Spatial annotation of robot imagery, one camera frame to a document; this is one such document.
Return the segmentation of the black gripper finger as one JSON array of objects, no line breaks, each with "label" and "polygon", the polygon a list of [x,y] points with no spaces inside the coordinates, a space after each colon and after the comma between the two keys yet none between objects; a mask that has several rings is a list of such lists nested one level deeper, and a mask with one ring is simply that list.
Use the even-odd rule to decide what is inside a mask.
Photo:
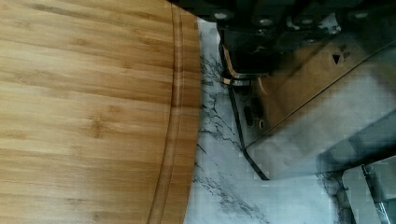
[{"label": "black gripper finger", "polygon": [[258,75],[273,70],[286,51],[299,46],[299,27],[285,19],[234,18],[218,21],[219,53],[227,75]]}]

